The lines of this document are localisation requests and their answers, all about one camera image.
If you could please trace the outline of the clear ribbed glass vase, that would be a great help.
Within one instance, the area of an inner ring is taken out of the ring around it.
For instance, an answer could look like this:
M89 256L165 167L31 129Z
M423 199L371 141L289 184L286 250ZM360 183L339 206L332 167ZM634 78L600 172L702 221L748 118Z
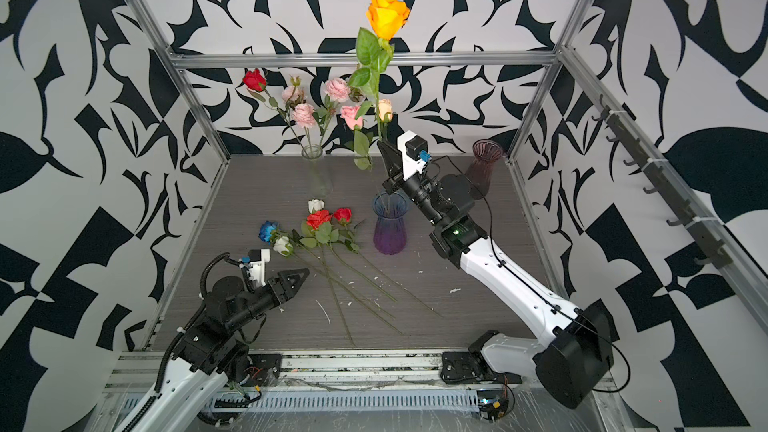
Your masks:
M325 153L319 145L306 145L301 157L306 168L309 191L315 198L326 198L333 191Z

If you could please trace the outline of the wall hook rail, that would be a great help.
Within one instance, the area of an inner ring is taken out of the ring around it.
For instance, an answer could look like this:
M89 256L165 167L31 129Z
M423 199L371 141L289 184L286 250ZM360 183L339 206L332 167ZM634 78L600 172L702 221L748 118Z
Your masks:
M649 181L645 194L659 195L673 214L667 219L669 227L683 227L697 244L702 258L696 258L699 265L712 265L724 269L733 263L726 249L722 235L715 231L715 218L694 203L693 193L683 184L682 178L671 163L661 156L645 133L635 124L625 110L614 110L599 98L601 111L594 121L604 122L613 133L607 140L620 143L630 159L624 164L638 169Z

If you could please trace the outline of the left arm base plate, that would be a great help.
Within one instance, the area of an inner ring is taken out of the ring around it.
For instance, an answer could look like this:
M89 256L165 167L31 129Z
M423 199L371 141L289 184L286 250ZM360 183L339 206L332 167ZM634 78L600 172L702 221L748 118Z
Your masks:
M245 387L270 386L281 376L282 361L280 353L249 354L241 368L239 384Z

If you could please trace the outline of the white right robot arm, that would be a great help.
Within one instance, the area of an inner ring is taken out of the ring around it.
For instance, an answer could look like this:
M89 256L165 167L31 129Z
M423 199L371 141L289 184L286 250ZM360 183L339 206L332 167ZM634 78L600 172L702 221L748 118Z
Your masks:
M530 339L489 331L471 347L481 365L496 374L534 377L561 405L577 408L614 365L620 351L610 339L611 319L596 305L585 309L557 295L515 263L490 230L470 216L475 204L463 174L427 176L432 158L413 132L396 143L381 141L388 194L403 192L432 225L438 255L474 277L529 328Z

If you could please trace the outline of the pink carnation spray stem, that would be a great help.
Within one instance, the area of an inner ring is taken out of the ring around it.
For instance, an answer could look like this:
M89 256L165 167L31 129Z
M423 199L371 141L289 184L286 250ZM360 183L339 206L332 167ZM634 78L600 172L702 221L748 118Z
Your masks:
M303 153L308 157L316 156L313 152L316 142L312 138L312 131L318 129L319 124L315 117L315 108L307 100L300 77L289 77L288 85L282 91L281 98L284 103L283 117L286 124L293 132L299 128L304 133L306 144L303 146Z

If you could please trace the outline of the blue purple glass vase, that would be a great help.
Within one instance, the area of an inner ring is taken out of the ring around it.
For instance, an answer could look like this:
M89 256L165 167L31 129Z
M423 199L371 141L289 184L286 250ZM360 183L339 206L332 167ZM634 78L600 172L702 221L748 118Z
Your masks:
M409 202L399 193L379 193L373 200L376 224L373 235L375 248L385 255L396 255L407 245L405 215Z

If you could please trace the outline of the pink peony stem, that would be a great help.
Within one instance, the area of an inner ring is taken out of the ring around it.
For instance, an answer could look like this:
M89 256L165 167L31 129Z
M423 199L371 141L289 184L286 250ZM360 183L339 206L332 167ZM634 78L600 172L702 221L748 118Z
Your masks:
M362 91L351 86L347 80L341 77L329 79L323 86L322 92L322 100L315 115L319 124L321 146L325 144L337 122L345 125L340 118L342 106L360 105L362 111L362 106L366 104L366 98Z

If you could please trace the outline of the blue artificial rose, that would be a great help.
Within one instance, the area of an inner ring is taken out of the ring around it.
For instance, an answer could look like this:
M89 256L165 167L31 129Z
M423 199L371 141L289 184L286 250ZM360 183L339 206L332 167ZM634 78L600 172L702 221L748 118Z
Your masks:
M258 232L259 239L262 242L268 244L271 248L272 248L272 241L277 239L280 235L287 235L287 236L289 236L289 237L291 237L293 239L293 237L290 234L288 234L287 232L283 231L280 228L280 226L279 226L279 224L277 222L273 222L273 221L269 221L269 220L265 221L260 226L259 232ZM388 320L386 322L381 321L381 320L379 320L379 321L382 322L387 327L389 327L392 330L394 330L396 333L402 334L402 332L396 326L394 326L390 321L388 321Z

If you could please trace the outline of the light pink artificial rose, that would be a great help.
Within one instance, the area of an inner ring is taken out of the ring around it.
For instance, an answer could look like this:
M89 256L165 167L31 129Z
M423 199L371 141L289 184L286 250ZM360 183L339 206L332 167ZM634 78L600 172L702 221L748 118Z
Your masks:
M373 157L370 154L372 139L364 131L365 116L360 105L347 105L341 107L340 118L347 128L353 132L352 151L354 152L354 164L371 176L374 183L375 195L384 192L381 180L374 176Z

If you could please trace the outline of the dark red glass vase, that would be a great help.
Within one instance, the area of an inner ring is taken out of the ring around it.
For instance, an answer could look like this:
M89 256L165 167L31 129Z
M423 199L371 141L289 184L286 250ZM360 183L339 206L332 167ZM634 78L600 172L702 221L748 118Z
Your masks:
M477 140L473 146L473 162L465 175L471 183L471 195L474 199L484 198L489 189L495 164L504 157L504 150L493 140Z

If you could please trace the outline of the orange artificial rose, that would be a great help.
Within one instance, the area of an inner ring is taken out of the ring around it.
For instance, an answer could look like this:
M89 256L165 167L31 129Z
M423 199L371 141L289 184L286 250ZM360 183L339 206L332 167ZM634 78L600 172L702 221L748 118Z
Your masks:
M356 69L347 80L366 98L362 106L364 131L378 143L376 107L381 95L381 81L394 59L394 36L406 25L410 9L401 0L371 0L365 11L369 28L361 27L355 40Z

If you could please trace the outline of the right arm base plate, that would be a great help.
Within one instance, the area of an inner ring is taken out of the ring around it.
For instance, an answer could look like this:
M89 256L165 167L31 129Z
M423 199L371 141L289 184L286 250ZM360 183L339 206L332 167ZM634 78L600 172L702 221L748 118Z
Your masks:
M449 385L458 384L521 384L522 378L512 373L490 369L479 353L445 351L441 354L440 379Z

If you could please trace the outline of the peach artificial rose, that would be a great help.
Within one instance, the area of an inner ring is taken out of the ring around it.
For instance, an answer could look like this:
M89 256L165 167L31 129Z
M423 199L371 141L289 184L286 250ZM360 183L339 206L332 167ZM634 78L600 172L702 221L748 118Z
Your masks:
M377 131L381 142L388 141L388 126L394 118L392 103L389 99L380 99L376 107Z

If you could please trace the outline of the red artificial rose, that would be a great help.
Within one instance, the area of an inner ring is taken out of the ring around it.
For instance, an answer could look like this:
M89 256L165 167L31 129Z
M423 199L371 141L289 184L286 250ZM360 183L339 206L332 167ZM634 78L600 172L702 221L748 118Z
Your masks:
M412 298L414 301L416 301L418 304L426 308L428 311L430 311L434 315L441 317L441 314L437 310L435 310L433 307L428 305L421 298L419 298L417 295L411 292L402 283L395 280L389 274L384 272L381 268L375 265L366 255L363 254L359 244L357 243L357 236L356 236L356 229L358 228L359 225L362 224L362 222L352 224L353 214L350 208L347 208L347 207L337 208L331 214L331 217L332 217L331 219L332 231L338 233L338 239L333 243L329 243L328 247L331 250L331 253L334 255L334 257L341 264L343 264L347 269L351 270L352 272L354 272L355 274L363 278L370 285L377 287L380 290L383 289L383 285L379 282L379 280L383 279L388 284L396 286L400 291L407 294L410 298ZM346 258L343 258L341 253L336 250L335 248L336 245L339 245L341 248L347 250L350 254L350 257L356 257L357 259L361 260L362 263L367 268L371 269L374 272L374 277L373 278L368 277L365 273L360 271L357 267L353 266L349 260L347 260Z
M341 319L346 338L352 346L355 346L356 343L335 289L335 285L341 285L341 279L339 275L330 268L325 255L325 252L331 250L332 243L339 237L339 234L334 232L333 226L331 225L331 219L332 216L328 210L318 209L308 215L306 223L309 236L317 242L317 247L320 252L320 260L325 270L331 295L335 302L339 318Z
M268 90L266 76L258 68L247 69L242 84L253 98L278 114L302 147L312 145L309 126L301 125L297 121L297 108L306 104L306 94L301 88L300 78L290 78L290 83L283 89L280 99Z

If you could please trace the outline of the aluminium front rail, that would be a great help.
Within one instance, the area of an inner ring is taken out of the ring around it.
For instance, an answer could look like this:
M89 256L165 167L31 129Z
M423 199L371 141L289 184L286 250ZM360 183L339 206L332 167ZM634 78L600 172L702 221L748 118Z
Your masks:
M435 385L442 369L440 349L283 351L276 367L286 385L368 388ZM123 352L105 390L146 391L156 379L160 352Z

